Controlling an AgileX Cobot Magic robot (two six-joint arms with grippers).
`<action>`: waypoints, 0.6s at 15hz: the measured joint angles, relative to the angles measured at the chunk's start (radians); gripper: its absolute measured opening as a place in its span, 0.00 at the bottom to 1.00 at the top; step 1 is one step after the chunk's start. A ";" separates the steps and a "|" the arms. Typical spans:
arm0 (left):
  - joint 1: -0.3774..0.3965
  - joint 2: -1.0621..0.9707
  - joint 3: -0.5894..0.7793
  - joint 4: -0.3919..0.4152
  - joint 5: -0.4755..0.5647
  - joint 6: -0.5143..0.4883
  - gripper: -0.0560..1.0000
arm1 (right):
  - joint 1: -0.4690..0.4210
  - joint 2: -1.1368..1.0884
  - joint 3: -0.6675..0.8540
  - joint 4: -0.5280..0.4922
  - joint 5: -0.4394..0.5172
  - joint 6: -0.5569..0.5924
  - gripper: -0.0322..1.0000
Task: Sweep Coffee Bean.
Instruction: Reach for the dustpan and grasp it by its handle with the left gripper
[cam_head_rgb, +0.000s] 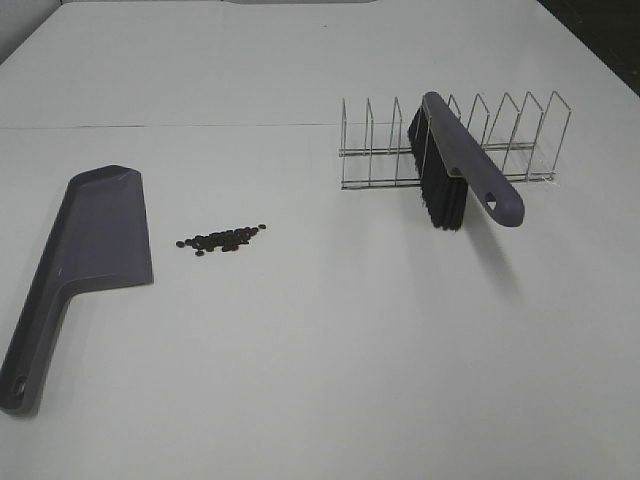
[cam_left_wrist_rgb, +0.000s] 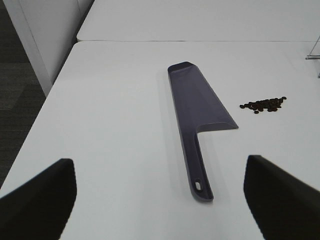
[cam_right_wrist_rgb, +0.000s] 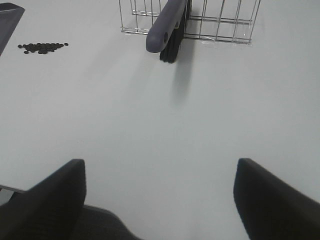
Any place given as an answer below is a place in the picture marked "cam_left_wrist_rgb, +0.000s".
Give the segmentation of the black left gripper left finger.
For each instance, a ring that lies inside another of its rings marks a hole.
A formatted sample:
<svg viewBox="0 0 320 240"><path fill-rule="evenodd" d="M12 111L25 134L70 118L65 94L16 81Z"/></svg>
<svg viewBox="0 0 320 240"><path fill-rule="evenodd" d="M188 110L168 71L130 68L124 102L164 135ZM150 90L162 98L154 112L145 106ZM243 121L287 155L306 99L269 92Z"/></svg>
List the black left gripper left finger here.
<svg viewBox="0 0 320 240"><path fill-rule="evenodd" d="M77 196L75 166L62 158L0 199L2 240L58 240Z"/></svg>

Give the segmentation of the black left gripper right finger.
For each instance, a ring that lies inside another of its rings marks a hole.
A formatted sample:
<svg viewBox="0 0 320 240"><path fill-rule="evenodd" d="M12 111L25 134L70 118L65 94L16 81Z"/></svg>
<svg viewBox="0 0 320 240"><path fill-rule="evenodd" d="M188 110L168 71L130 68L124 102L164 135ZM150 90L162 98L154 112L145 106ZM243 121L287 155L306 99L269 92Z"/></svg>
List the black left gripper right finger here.
<svg viewBox="0 0 320 240"><path fill-rule="evenodd" d="M320 192L261 155L248 157L243 191L264 239L320 238Z"/></svg>

